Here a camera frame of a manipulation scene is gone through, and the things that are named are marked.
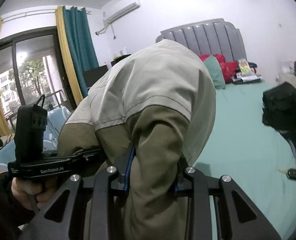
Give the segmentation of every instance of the metal screw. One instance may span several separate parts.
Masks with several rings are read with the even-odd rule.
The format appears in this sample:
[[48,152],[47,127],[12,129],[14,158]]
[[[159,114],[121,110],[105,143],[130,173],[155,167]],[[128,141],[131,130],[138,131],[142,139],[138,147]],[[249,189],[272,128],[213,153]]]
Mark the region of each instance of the metal screw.
[[196,169],[194,167],[188,167],[188,168],[186,168],[186,171],[188,173],[194,173],[196,171]]
[[107,168],[107,171],[108,171],[109,173],[114,173],[116,170],[117,170],[117,168],[114,167],[114,166],[110,166],[110,167]]
[[74,174],[70,177],[71,181],[78,181],[80,179],[80,176],[78,174]]
[[224,182],[230,182],[230,181],[231,181],[231,177],[228,176],[228,175],[224,175],[224,176],[222,177],[222,179],[223,179]]

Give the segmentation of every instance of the gray upholstered headboard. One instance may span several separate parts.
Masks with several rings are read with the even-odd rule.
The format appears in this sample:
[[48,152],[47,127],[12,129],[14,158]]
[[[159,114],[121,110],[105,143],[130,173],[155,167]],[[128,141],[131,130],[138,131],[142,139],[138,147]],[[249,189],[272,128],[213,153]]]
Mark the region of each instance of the gray upholstered headboard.
[[246,58],[244,42],[239,29],[224,19],[213,19],[181,25],[160,32],[162,39],[177,41],[198,56],[222,54],[227,62]]

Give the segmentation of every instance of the sliding glass door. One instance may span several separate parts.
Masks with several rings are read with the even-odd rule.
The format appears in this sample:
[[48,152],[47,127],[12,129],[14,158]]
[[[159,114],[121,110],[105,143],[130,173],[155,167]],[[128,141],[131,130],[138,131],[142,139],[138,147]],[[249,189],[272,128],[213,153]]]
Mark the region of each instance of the sliding glass door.
[[0,42],[0,101],[14,132],[20,105],[46,96],[44,108],[75,109],[60,54],[56,28],[8,37]]

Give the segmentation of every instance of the green bed sheet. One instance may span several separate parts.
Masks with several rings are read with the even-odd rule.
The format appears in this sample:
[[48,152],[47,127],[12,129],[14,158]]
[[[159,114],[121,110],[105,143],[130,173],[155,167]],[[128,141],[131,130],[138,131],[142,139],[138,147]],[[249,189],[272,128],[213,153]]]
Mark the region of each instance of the green bed sheet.
[[230,84],[216,90],[213,132],[194,166],[207,176],[230,175],[287,239],[296,228],[296,181],[277,169],[295,168],[295,161],[286,140],[262,123],[262,94],[269,88],[266,83]]

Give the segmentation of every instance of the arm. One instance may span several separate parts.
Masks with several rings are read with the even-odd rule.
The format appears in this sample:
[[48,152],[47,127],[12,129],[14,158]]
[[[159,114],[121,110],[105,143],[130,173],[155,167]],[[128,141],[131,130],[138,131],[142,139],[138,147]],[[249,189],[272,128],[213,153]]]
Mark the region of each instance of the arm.
[[0,193],[0,219],[9,227],[18,227],[28,223],[34,213],[26,208],[15,198],[11,191],[12,181],[7,184],[4,192]]
[[149,106],[130,117],[127,126],[136,148],[125,207],[126,239],[183,239],[184,199],[167,194],[189,121],[164,106]]

